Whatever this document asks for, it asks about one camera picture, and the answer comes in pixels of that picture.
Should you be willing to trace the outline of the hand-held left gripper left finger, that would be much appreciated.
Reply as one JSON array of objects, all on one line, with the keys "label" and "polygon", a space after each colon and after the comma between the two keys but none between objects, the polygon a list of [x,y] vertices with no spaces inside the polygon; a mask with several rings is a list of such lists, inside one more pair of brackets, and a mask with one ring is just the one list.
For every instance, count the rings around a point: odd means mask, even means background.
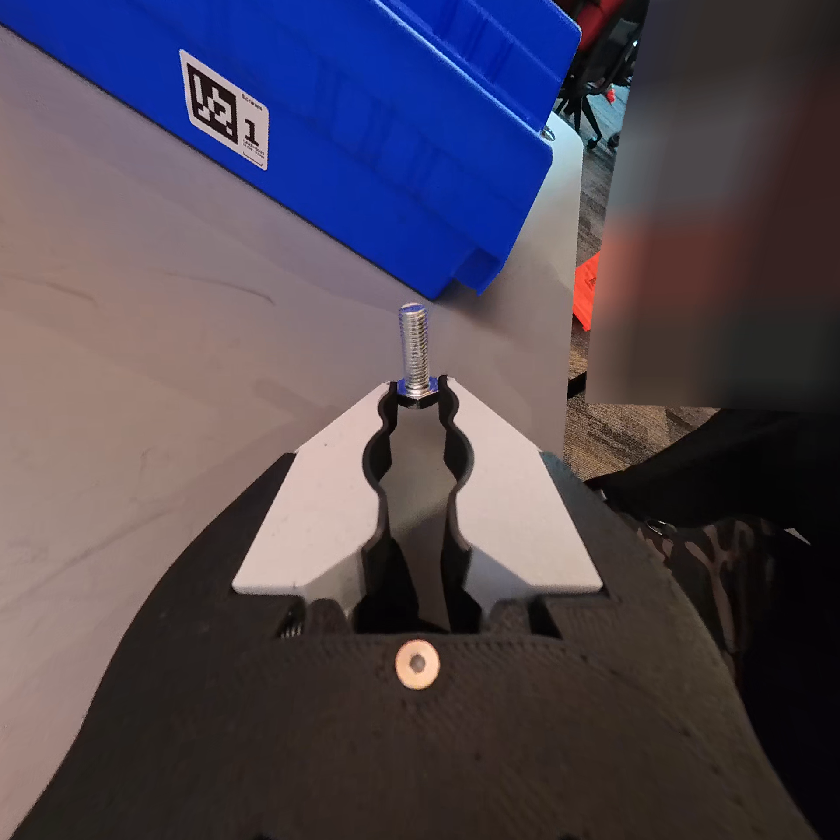
[{"label": "hand-held left gripper left finger", "polygon": [[290,455],[234,575],[237,595],[288,596],[357,632],[420,628],[382,487],[397,410],[396,384],[377,385]]}]

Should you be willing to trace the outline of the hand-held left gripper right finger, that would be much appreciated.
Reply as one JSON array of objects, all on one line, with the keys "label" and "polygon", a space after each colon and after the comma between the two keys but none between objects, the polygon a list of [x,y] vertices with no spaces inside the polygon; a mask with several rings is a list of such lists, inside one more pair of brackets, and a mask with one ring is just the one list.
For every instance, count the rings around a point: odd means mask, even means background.
[{"label": "hand-held left gripper right finger", "polygon": [[447,499],[440,574],[452,632],[502,602],[599,595],[603,581],[543,453],[455,378],[439,379]]}]

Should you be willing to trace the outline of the silver hex bolt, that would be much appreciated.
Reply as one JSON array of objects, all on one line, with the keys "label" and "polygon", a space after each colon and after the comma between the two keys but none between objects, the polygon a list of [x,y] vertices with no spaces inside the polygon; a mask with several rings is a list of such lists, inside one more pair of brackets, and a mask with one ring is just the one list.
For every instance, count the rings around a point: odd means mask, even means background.
[{"label": "silver hex bolt", "polygon": [[438,378],[431,375],[428,359],[427,309],[409,302],[398,312],[402,342],[403,377],[396,384],[400,404],[422,410],[438,399]]}]

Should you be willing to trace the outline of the blue storage bin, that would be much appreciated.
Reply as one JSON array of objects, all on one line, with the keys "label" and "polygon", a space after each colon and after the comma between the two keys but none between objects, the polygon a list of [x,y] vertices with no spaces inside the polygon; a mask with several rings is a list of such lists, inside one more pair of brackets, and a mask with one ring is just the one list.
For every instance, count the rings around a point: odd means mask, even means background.
[{"label": "blue storage bin", "polygon": [[6,1],[1,18],[429,299],[500,273],[581,42],[544,1]]}]

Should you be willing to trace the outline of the person's camouflage trousers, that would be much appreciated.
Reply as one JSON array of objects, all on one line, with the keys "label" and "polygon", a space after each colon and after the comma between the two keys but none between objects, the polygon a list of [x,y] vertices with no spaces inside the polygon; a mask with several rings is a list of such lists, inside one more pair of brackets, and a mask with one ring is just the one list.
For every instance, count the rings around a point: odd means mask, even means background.
[{"label": "person's camouflage trousers", "polygon": [[620,518],[657,554],[739,679],[758,628],[781,599],[786,567],[809,560],[812,544],[757,517],[681,528],[628,513]]}]

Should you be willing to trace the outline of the black office chair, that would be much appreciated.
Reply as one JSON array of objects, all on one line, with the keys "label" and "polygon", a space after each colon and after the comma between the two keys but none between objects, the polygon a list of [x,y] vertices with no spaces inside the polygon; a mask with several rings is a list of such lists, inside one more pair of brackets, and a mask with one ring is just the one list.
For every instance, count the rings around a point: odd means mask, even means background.
[{"label": "black office chair", "polygon": [[[558,5],[575,22],[580,2],[558,2]],[[586,142],[588,151],[593,151],[603,138],[590,98],[607,93],[612,85],[628,88],[633,78],[649,1],[628,2],[591,48],[580,52],[578,47],[557,95],[555,113],[571,117],[576,132],[581,130],[582,117],[594,130],[595,136]]]}]

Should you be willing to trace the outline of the red bag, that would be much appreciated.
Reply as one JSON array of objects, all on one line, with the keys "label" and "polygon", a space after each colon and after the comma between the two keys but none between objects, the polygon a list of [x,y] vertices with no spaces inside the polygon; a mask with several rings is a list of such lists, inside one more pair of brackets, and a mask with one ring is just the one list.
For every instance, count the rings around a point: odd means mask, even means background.
[{"label": "red bag", "polygon": [[621,13],[628,1],[582,1],[574,20],[581,30],[579,51],[591,48],[614,17]]}]

